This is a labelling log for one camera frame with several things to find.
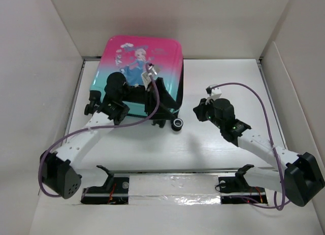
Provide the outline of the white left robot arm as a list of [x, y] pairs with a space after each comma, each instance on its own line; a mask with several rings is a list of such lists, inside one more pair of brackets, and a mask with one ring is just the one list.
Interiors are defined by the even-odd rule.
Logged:
[[162, 77], [147, 74], [143, 85], [130, 85], [122, 72], [106, 77], [104, 91], [93, 90], [86, 106], [92, 118], [52, 144], [40, 156], [38, 183], [48, 197], [69, 199], [82, 183], [78, 165], [89, 151], [109, 132], [152, 121], [163, 127], [170, 120], [173, 128], [183, 101], [183, 78], [172, 95]]

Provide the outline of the pink and teal suitcase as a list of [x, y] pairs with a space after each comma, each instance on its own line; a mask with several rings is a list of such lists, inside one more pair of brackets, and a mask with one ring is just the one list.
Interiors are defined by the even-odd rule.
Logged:
[[[143, 85], [141, 74], [146, 63], [160, 68], [157, 77], [164, 80], [167, 91], [175, 96], [179, 110], [183, 100], [184, 62], [182, 46], [177, 40], [139, 36], [114, 36], [106, 44], [97, 67], [96, 75], [89, 89], [89, 103], [84, 114], [99, 110], [105, 103], [115, 101], [118, 107], [128, 107], [126, 95], [128, 86]], [[129, 113], [129, 116], [146, 118], [153, 114], [153, 124], [164, 127], [170, 121], [174, 131], [180, 131], [184, 125], [178, 117], [179, 110], [165, 107], [156, 91], [156, 106], [146, 113]]]

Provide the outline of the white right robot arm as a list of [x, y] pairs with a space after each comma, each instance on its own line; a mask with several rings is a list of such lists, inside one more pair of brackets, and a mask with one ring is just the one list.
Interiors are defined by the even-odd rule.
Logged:
[[323, 175], [312, 154], [298, 154], [272, 144], [236, 118], [229, 100], [203, 98], [193, 111], [198, 121], [214, 124], [227, 142], [275, 168], [267, 171], [246, 164], [236, 171], [234, 177], [220, 184], [221, 191], [232, 193], [234, 188], [261, 187], [280, 192], [293, 204], [303, 207], [324, 188]]

